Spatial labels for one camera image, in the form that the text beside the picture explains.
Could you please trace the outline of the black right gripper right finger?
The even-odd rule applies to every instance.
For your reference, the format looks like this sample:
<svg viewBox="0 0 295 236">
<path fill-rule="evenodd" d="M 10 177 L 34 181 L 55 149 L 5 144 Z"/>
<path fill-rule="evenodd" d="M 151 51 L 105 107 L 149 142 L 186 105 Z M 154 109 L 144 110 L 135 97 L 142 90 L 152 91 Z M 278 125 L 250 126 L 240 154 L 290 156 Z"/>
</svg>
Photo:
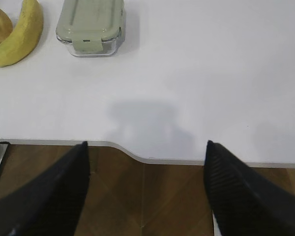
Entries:
<svg viewBox="0 0 295 236">
<path fill-rule="evenodd" d="M 295 236 L 295 195 L 208 141 L 204 186 L 223 236 Z"/>
</svg>

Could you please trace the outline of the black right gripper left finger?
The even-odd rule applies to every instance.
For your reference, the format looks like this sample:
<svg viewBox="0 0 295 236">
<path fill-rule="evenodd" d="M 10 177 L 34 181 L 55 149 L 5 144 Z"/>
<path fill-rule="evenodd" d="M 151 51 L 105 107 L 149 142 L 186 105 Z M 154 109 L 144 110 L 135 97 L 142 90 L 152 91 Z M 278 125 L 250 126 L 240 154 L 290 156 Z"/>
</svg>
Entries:
<svg viewBox="0 0 295 236">
<path fill-rule="evenodd" d="M 0 236 L 72 236 L 89 188 L 87 142 L 0 199 Z"/>
</svg>

